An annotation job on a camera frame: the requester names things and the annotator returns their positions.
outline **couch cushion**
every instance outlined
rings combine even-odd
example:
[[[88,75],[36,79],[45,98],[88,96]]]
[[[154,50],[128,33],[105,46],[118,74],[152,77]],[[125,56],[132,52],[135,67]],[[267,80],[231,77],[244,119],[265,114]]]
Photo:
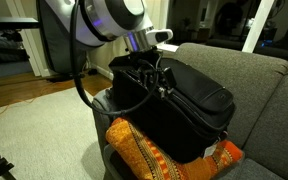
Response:
[[[288,73],[272,95],[244,150],[248,157],[288,179]]]
[[[282,180],[281,177],[251,159],[245,159],[240,166],[235,167],[225,176],[219,176],[216,179]]]
[[[175,58],[233,93],[237,110],[228,128],[229,139],[240,148],[288,68],[281,59],[192,43],[182,44]]]

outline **gray couch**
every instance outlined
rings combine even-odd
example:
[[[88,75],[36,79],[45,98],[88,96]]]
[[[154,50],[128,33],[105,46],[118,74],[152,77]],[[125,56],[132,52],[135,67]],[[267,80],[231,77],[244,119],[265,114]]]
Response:
[[[288,179],[288,62],[239,51],[182,44],[175,58],[229,89],[236,113],[229,139],[245,152],[238,166],[219,179]],[[93,103],[107,110],[114,103],[100,92]],[[106,178],[133,179],[120,156],[105,141],[112,118],[94,112]]]

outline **rug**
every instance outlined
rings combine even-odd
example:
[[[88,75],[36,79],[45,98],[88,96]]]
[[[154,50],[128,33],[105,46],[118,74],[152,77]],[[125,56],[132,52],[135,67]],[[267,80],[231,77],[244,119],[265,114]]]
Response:
[[[0,154],[19,180],[104,177],[92,110],[75,88],[11,105],[0,115]]]

